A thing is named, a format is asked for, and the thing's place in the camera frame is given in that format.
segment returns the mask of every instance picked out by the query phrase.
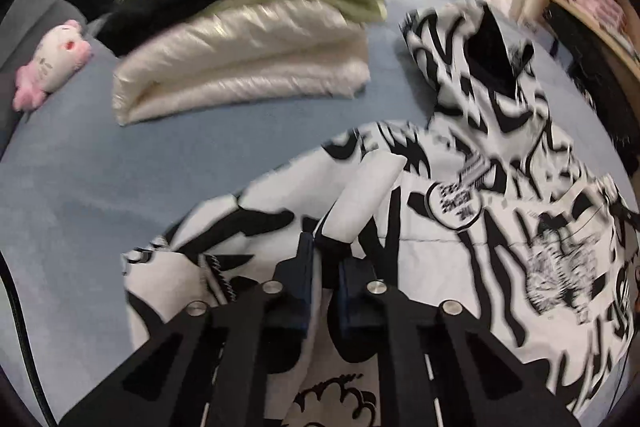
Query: plush toy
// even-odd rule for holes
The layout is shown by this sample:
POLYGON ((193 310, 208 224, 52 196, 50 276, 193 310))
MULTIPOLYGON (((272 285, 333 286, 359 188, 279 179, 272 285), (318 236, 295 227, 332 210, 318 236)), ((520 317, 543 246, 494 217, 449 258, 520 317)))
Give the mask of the plush toy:
POLYGON ((44 35, 33 60, 15 74, 14 109, 34 110, 47 95, 60 89, 91 57, 91 45, 82 39, 82 26, 68 20, 44 35))

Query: circular logo patch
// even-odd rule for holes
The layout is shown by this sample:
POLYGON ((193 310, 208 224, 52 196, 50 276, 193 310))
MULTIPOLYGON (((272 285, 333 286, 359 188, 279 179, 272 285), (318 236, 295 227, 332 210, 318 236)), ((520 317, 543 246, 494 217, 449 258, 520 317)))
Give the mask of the circular logo patch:
POLYGON ((460 183, 431 185, 424 195, 431 217, 450 230, 465 230, 476 222, 482 210, 478 191, 460 183))

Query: black cable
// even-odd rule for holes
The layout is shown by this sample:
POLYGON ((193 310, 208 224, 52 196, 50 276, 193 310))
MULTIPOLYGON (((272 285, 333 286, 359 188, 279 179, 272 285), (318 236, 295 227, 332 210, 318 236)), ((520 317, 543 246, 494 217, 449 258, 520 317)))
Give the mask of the black cable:
POLYGON ((609 416, 609 413, 611 412, 611 409, 613 409, 613 405, 616 402, 616 396, 618 395, 618 391, 620 390, 620 384, 622 383, 622 379, 625 376, 626 361, 629 359, 629 351, 631 351, 631 346, 629 346, 629 348, 626 350, 625 362, 622 364, 622 370, 620 371, 620 378, 618 379, 618 385, 616 386, 616 391, 613 394, 613 398, 611 399, 611 404, 609 405, 609 410, 607 411, 607 416, 609 416))
POLYGON ((58 423, 51 412, 51 407, 47 402, 47 397, 44 394, 42 384, 40 383, 40 377, 36 370, 36 363, 33 360, 33 353, 31 352, 31 344, 29 343, 29 335, 27 334, 27 326, 24 323, 24 315, 22 314, 22 306, 20 305, 20 298, 18 297, 18 290, 15 288, 14 278, 11 277, 9 267, 0 250, 0 279, 6 294, 9 297, 9 304, 11 306, 12 314, 14 315, 15 331, 18 334, 18 342, 20 343, 20 352, 22 353, 22 359, 24 360, 24 367, 27 370, 29 382, 33 389, 33 394, 36 396, 44 420, 49 427, 58 427, 58 423))

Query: wooden shelf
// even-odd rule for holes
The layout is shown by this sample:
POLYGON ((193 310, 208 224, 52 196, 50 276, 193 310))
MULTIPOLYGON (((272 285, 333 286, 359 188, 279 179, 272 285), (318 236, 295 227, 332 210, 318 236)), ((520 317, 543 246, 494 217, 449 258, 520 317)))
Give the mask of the wooden shelf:
POLYGON ((582 24, 587 26, 593 33, 595 33, 602 42, 604 42, 608 48, 613 51, 616 56, 625 63, 625 66, 634 74, 634 76, 640 81, 640 64, 638 64, 633 58, 625 51, 625 49, 618 44, 616 39, 604 31, 597 20, 587 15, 579 8, 570 4, 567 0, 551 0, 567 10, 571 15, 578 19, 582 24))

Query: blue bed sheet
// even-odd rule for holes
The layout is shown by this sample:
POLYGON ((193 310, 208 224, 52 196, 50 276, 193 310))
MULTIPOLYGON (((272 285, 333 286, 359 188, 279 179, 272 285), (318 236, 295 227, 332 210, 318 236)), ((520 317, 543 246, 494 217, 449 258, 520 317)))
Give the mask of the blue bed sheet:
MULTIPOLYGON (((117 59, 92 42, 89 65, 21 121, 0 162, 0 249, 17 280, 58 418, 130 354, 121 252, 145 244, 198 201, 241 188, 347 128, 385 119, 428 122, 434 92, 412 63, 398 23, 409 9, 455 0, 386 1, 387 22, 369 29, 371 82, 354 100, 270 100, 121 128, 110 107, 117 59)), ((507 41, 522 38, 515 26, 501 25, 507 41)), ((533 67, 578 155, 597 173, 610 172, 635 207, 596 115, 542 49, 533 67)), ((2 291, 0 364, 41 417, 2 291)), ((617 380, 614 372, 584 425, 606 414, 617 380)))

